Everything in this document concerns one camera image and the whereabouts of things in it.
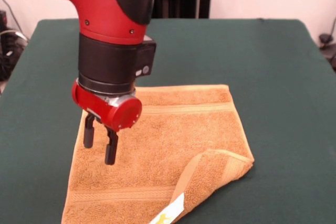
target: towel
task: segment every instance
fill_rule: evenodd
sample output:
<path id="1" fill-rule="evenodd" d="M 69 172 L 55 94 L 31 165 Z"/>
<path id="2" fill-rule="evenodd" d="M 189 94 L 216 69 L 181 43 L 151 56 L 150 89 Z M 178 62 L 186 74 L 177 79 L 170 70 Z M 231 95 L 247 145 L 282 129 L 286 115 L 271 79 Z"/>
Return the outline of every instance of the towel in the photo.
<path id="1" fill-rule="evenodd" d="M 227 85 L 140 87 L 143 112 L 119 133 L 116 162 L 95 122 L 93 147 L 82 143 L 83 112 L 69 176 L 63 224 L 149 223 L 184 193 L 192 211 L 215 190 L 240 179 L 254 157 Z"/>

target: orange towel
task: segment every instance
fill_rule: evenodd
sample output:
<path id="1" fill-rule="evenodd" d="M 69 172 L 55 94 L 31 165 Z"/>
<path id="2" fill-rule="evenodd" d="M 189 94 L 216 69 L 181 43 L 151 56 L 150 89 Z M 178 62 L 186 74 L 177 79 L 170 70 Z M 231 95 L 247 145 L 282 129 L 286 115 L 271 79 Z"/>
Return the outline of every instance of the orange towel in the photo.
<path id="1" fill-rule="evenodd" d="M 83 113 L 63 224 L 149 223 L 184 192 L 180 219 L 252 167 L 228 86 L 138 88 L 136 96 L 143 113 L 119 133 L 113 166 L 104 163 L 108 139 L 101 124 L 94 124 L 93 148 L 83 147 Z"/>

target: towel stripe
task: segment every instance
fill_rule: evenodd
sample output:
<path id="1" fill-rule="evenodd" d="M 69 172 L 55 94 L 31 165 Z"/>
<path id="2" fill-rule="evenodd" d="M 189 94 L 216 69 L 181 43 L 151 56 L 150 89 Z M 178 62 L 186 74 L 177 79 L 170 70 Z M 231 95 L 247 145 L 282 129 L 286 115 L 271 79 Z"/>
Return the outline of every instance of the towel stripe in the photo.
<path id="1" fill-rule="evenodd" d="M 107 191 L 74 191 L 70 196 L 71 202 L 88 201 L 120 201 L 120 200 L 170 200 L 175 187 L 144 187 Z"/>

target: table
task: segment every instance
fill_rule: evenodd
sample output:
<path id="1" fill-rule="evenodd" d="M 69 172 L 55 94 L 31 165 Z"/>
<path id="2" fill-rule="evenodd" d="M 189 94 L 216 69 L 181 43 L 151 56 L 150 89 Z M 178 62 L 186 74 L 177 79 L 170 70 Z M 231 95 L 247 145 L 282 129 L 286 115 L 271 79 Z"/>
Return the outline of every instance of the table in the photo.
<path id="1" fill-rule="evenodd" d="M 60 223 L 78 21 L 38 24 L 0 99 L 0 223 Z M 336 223 L 336 77 L 298 20 L 153 20 L 139 86 L 230 86 L 255 166 L 179 223 Z"/>

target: black cable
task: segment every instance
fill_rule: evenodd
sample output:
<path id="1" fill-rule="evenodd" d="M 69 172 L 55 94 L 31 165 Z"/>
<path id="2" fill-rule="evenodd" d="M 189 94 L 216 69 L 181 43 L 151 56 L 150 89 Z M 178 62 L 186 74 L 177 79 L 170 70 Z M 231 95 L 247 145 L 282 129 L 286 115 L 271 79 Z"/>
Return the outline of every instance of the black cable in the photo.
<path id="1" fill-rule="evenodd" d="M 6 0 L 2 0 L 2 1 L 5 3 L 5 5 L 7 5 L 9 11 L 11 12 L 12 17 L 14 18 L 14 21 L 15 21 L 17 27 L 19 28 L 20 32 L 22 33 L 23 31 L 22 31 L 22 29 L 21 29 L 21 27 L 20 27 L 20 24 L 19 24 L 19 22 L 17 21 L 17 19 L 16 19 L 14 13 L 13 13 L 13 10 L 12 10 L 11 6 L 9 5 L 9 3 L 8 3 Z"/>
<path id="2" fill-rule="evenodd" d="M 332 24 L 332 28 L 331 28 L 331 32 L 330 32 L 330 36 L 332 36 L 332 34 L 334 33 L 335 30 L 335 24 L 336 24 L 336 17 L 334 19 L 334 23 Z"/>

